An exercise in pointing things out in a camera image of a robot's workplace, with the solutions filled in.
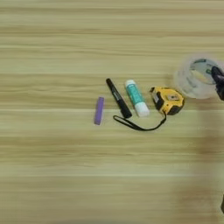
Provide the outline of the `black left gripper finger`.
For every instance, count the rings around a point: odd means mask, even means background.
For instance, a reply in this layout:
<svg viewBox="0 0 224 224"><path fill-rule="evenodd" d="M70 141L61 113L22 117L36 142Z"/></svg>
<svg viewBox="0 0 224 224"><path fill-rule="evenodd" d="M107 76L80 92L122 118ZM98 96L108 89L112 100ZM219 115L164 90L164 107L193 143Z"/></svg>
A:
<svg viewBox="0 0 224 224"><path fill-rule="evenodd" d="M217 66L213 66L212 77L216 85L216 92L220 99L224 101L224 73Z"/></svg>

